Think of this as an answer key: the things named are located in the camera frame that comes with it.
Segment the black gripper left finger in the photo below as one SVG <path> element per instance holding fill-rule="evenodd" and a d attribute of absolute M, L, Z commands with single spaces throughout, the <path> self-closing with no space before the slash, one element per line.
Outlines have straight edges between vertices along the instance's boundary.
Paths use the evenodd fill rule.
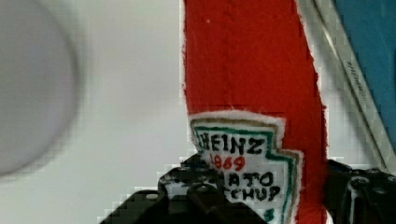
<path fill-rule="evenodd" d="M 195 154 L 161 176 L 156 190 L 135 192 L 100 224 L 267 224 L 223 190 L 222 178 Z"/>

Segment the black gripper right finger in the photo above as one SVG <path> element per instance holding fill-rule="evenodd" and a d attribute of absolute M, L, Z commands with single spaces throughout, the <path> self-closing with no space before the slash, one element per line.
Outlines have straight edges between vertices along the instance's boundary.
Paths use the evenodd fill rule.
<path fill-rule="evenodd" d="M 396 177 L 328 160 L 324 205 L 333 224 L 396 224 Z"/>

